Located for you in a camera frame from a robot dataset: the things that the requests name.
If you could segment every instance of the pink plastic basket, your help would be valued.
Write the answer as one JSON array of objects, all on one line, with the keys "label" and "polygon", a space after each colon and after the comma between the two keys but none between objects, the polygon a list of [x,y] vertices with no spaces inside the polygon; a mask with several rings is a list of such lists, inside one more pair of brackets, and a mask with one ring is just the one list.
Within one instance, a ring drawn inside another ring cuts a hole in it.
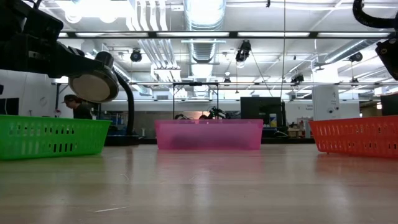
[{"label": "pink plastic basket", "polygon": [[261,119],[157,120],[159,149],[260,149]]}]

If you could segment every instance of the person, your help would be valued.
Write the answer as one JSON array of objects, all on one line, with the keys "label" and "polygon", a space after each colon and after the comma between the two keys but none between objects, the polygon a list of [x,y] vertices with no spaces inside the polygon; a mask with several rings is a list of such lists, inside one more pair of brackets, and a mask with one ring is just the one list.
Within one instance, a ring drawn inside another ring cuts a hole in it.
[{"label": "person", "polygon": [[201,115],[200,117],[199,117],[199,119],[208,119],[208,117],[206,116],[206,115]]},{"label": "person", "polygon": [[75,95],[65,95],[63,103],[73,110],[73,118],[75,119],[93,119],[90,108],[82,104],[81,98]]}]

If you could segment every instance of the orange plastic basket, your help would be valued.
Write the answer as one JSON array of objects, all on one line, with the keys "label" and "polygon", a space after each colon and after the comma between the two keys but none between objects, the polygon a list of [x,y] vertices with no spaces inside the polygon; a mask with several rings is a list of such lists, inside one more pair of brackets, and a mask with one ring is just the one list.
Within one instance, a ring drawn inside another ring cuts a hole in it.
[{"label": "orange plastic basket", "polygon": [[398,116],[310,121],[320,152],[398,157]]}]

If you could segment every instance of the plastic basket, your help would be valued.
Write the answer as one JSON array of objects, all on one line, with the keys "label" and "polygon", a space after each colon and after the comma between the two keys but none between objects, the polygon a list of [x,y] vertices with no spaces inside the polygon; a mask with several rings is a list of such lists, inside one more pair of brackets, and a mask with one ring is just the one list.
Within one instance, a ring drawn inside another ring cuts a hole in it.
[{"label": "plastic basket", "polygon": [[157,120],[159,149],[260,149],[261,119]]},{"label": "plastic basket", "polygon": [[0,159],[98,154],[110,123],[0,115]]},{"label": "plastic basket", "polygon": [[398,157],[398,116],[310,121],[320,152]]}]

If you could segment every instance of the green plastic basket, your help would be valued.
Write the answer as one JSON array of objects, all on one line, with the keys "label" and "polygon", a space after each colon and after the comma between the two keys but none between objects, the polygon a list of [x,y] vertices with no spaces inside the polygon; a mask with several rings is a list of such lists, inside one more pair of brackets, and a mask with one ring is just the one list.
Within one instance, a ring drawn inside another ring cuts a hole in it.
[{"label": "green plastic basket", "polygon": [[0,159],[102,152],[110,121],[0,115]]}]

